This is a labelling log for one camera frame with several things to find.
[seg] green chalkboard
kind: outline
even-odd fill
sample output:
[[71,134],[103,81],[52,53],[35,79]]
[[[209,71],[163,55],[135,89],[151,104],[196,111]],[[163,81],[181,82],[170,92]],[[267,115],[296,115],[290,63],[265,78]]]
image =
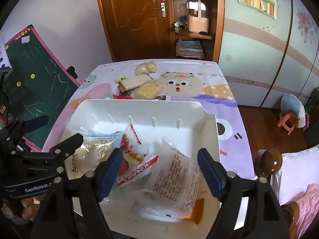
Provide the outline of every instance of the green chalkboard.
[[49,124],[25,138],[42,148],[57,117],[78,86],[54,57],[32,25],[6,44],[13,72],[4,81],[12,120],[49,116]]

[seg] white storage tray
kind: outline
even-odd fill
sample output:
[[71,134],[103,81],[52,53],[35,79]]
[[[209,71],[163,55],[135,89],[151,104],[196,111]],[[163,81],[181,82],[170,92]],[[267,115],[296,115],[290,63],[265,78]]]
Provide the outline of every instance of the white storage tray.
[[[124,130],[128,124],[133,124],[142,142],[150,143],[150,154],[160,157],[162,137],[165,136],[190,158],[196,159],[198,150],[206,148],[215,161],[220,161],[215,115],[209,115],[199,102],[86,100],[72,116],[61,141],[81,128],[108,134]],[[111,230],[138,239],[206,238],[220,203],[211,195],[203,177],[197,197],[205,198],[199,225],[192,221],[133,213],[135,201],[123,195],[130,195],[132,191],[143,187],[144,183],[136,181],[118,188],[116,193],[100,203]],[[81,214],[79,200],[74,198],[73,204],[74,210]]]

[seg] table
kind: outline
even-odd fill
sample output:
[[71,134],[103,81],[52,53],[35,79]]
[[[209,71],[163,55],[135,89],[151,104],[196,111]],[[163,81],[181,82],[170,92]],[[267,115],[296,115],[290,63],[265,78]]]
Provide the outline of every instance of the table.
[[[132,60],[99,65],[75,91],[56,120],[43,152],[56,145],[78,105],[87,99],[113,99],[119,89],[115,80],[135,75],[135,67],[150,60]],[[167,83],[162,95],[171,100],[198,101],[217,119],[221,164],[242,178],[255,173],[245,127],[231,90],[215,62],[187,59],[153,59],[153,79]]]

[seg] pink stool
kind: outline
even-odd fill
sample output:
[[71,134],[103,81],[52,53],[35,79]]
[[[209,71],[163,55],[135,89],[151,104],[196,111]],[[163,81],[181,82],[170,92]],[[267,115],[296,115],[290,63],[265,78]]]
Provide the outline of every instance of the pink stool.
[[[282,116],[283,112],[279,114],[279,122],[278,127],[284,127],[288,131],[288,135],[294,130],[297,125],[298,117],[293,112],[286,112],[284,116]],[[286,122],[291,123],[292,127],[286,125]]]

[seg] metal bolt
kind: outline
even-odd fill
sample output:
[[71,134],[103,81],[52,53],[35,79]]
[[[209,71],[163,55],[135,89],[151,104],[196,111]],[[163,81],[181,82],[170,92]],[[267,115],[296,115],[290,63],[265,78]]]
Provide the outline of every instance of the metal bolt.
[[61,177],[55,177],[53,181],[54,181],[54,183],[60,183],[61,180],[62,180]]
[[85,173],[85,176],[88,177],[88,178],[91,178],[94,176],[94,172],[93,171],[88,171]]
[[59,166],[59,167],[56,169],[56,171],[57,171],[58,173],[62,173],[62,172],[64,171],[64,169],[63,169],[62,166]]
[[266,179],[265,177],[260,177],[260,178],[259,178],[259,181],[260,181],[261,183],[266,183],[266,182],[267,182],[267,179]]
[[229,178],[234,178],[236,176],[236,173],[229,171],[229,172],[227,172],[227,176]]

